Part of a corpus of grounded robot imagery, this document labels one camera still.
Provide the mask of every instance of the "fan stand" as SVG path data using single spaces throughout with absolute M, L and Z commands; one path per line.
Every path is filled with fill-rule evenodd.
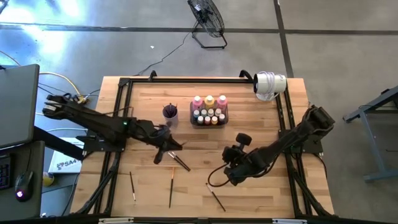
M 200 45 L 201 48 L 203 48 L 203 49 L 224 49 L 224 48 L 228 45 L 228 43 L 227 43 L 226 40 L 225 40 L 224 35 L 221 34 L 221 37 L 223 38 L 224 43 L 225 43 L 224 46 L 209 46 L 209 47 L 204 46 L 203 44 L 201 44 L 201 42 L 197 39 L 197 37 L 196 37 L 195 34 L 194 34 L 194 32 L 196 31 L 196 29 L 197 29 L 198 26 L 199 26 L 199 23 L 197 22 L 196 26 L 195 26 L 195 27 L 193 28 L 193 30 L 192 30 L 192 38 L 194 38 L 195 41 L 198 42 L 198 44 Z

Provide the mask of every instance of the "fan grille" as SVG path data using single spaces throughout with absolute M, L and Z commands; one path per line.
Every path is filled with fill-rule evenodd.
M 188 0 L 193 15 L 198 23 L 212 37 L 221 37 L 224 33 L 224 22 L 212 0 Z

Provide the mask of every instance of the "keyboard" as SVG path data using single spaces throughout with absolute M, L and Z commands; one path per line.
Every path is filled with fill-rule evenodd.
M 0 190 L 12 187 L 11 180 L 10 155 L 0 156 Z

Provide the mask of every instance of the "paint bottle rack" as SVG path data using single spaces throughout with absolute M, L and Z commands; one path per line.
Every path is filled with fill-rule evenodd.
M 214 102 L 213 109 L 214 110 L 217 109 L 217 101 Z M 225 108 L 225 111 L 224 111 L 225 119 L 222 123 L 220 121 L 218 121 L 217 124 L 205 124 L 204 122 L 203 122 L 203 124 L 198 124 L 196 119 L 193 117 L 192 102 L 189 105 L 189 113 L 190 113 L 190 121 L 194 128 L 201 128 L 201 129 L 202 128 L 203 129 L 223 128 L 224 125 L 226 125 L 228 123 L 228 117 L 229 117 L 228 116 L 228 105 Z

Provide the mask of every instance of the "floor fan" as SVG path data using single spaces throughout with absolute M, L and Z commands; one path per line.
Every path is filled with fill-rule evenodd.
M 212 0 L 188 0 L 188 4 L 197 20 L 192 30 L 192 38 L 204 49 L 224 49 L 227 46 L 227 42 L 224 38 L 224 22 L 214 2 Z M 204 46 L 194 34 L 199 24 L 205 28 L 206 32 L 211 37 L 222 37 L 225 45 Z

